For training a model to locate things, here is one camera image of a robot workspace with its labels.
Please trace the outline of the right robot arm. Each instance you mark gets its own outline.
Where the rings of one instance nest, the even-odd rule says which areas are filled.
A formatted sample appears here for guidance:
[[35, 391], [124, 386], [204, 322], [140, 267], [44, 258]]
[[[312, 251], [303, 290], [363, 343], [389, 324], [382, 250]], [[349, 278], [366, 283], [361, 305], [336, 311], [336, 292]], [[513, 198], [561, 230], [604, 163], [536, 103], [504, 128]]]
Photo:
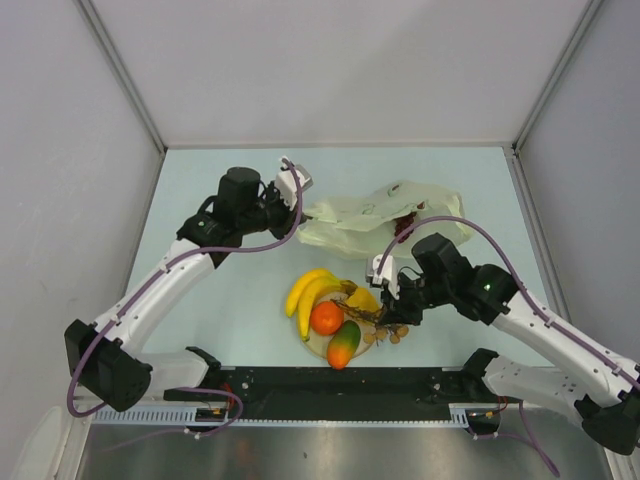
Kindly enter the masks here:
[[427, 309], [451, 305], [463, 317], [521, 341], [551, 363], [527, 367], [503, 354], [477, 350], [465, 363], [463, 393], [515, 397], [567, 417], [596, 443], [620, 455], [639, 445], [639, 364], [599, 344], [541, 303], [502, 268], [472, 265], [440, 234], [418, 241], [410, 278], [389, 253], [369, 265], [381, 288], [382, 324], [419, 325]]

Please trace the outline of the yellow fake bell pepper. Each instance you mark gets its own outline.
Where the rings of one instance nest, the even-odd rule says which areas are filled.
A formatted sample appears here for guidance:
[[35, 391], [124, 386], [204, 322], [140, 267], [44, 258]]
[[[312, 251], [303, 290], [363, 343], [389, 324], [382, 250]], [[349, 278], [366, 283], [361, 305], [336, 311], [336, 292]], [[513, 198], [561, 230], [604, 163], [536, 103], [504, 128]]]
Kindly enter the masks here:
[[364, 287], [357, 287], [354, 293], [346, 299], [345, 303], [348, 307], [361, 312], [375, 313], [380, 309], [377, 299]]

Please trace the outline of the pale green plastic bag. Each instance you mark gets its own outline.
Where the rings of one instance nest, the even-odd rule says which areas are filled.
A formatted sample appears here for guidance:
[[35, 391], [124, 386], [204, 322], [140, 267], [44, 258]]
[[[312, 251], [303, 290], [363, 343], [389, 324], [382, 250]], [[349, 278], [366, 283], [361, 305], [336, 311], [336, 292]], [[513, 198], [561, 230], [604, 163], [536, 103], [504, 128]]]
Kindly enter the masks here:
[[435, 216], [465, 216], [462, 195], [449, 188], [408, 180], [391, 182], [366, 197], [333, 196], [304, 209], [298, 240], [343, 259], [383, 253], [395, 238], [394, 219], [416, 212], [418, 222]]

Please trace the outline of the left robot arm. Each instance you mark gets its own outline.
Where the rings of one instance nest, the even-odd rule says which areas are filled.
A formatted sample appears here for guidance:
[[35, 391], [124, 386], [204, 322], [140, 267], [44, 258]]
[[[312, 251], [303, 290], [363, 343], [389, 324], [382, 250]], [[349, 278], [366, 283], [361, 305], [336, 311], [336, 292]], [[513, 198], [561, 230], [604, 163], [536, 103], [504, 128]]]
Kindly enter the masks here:
[[251, 168], [233, 167], [221, 177], [216, 194], [207, 197], [176, 233], [169, 250], [145, 279], [91, 323], [73, 321], [64, 332], [71, 374], [67, 409], [75, 418], [96, 413], [79, 411], [75, 389], [82, 386], [99, 399], [99, 408], [123, 412], [145, 395], [170, 390], [190, 391], [197, 398], [214, 397], [221, 387], [214, 358], [197, 347], [177, 353], [143, 356], [147, 340], [199, 281], [231, 254], [247, 254], [243, 239], [268, 231], [275, 249], [292, 238], [304, 221], [302, 197], [313, 180], [287, 158], [275, 179], [264, 183]]

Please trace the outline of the yellow fake banana bunch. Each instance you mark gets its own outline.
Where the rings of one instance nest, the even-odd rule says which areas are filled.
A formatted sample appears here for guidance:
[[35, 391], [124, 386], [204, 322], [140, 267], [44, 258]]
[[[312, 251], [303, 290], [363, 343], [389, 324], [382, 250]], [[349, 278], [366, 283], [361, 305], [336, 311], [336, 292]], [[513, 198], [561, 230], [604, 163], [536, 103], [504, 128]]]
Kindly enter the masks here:
[[334, 276], [325, 268], [308, 271], [298, 278], [289, 291], [285, 301], [285, 315], [291, 318], [297, 315], [297, 329], [303, 342], [309, 340], [310, 316], [315, 303], [322, 297], [333, 293], [353, 294], [357, 285], [346, 279]]

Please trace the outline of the small orange fake fruit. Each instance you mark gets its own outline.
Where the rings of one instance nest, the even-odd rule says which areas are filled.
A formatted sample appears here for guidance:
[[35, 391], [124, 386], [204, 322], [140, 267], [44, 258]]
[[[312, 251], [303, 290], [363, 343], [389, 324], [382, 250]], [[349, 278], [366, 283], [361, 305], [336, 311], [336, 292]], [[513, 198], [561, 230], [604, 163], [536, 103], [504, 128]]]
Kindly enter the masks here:
[[352, 321], [345, 321], [330, 340], [326, 358], [328, 364], [336, 370], [344, 369], [355, 355], [361, 341], [359, 325]]

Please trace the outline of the pink ceramic plate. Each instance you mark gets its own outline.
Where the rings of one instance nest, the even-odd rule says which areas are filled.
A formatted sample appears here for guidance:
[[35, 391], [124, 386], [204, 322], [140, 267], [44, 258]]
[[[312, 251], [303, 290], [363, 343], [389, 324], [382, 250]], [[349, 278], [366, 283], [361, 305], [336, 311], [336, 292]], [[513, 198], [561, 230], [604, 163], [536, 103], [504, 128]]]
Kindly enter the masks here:
[[[321, 299], [319, 299], [315, 305], [313, 306], [313, 308], [324, 301], [333, 301], [333, 300], [346, 300], [349, 296], [345, 293], [333, 293], [333, 294], [329, 294], [326, 295], [324, 297], [322, 297]], [[344, 322], [347, 320], [352, 320], [351, 318], [349, 318], [345, 313], [344, 313]], [[355, 355], [353, 356], [353, 358], [356, 358], [360, 355], [362, 355], [363, 353], [365, 353], [370, 347], [371, 345], [367, 345], [364, 343], [364, 341], [362, 340], [362, 333], [363, 330], [361, 329], [361, 325], [359, 323], [357, 323], [360, 327], [361, 330], [361, 341], [360, 341], [360, 345], [355, 353]], [[310, 326], [310, 332], [309, 332], [309, 340], [307, 342], [304, 342], [304, 345], [312, 352], [314, 353], [316, 356], [321, 357], [325, 360], [327, 360], [326, 358], [326, 350], [327, 350], [327, 346], [330, 342], [330, 340], [332, 339], [332, 337], [334, 336], [334, 334], [329, 335], [329, 336], [322, 336], [317, 334], [316, 332], [314, 332], [311, 329]]]

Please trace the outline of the brown fake longan bunch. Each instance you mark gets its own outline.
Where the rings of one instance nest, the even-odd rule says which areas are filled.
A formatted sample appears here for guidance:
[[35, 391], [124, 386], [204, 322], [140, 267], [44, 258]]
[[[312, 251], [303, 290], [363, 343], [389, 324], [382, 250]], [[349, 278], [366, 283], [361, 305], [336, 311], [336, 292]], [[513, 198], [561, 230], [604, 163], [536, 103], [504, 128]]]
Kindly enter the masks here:
[[362, 340], [367, 345], [388, 339], [392, 344], [398, 344], [409, 333], [409, 327], [404, 324], [383, 324], [384, 308], [374, 310], [349, 305], [346, 300], [333, 300], [333, 303], [349, 318], [361, 325]]

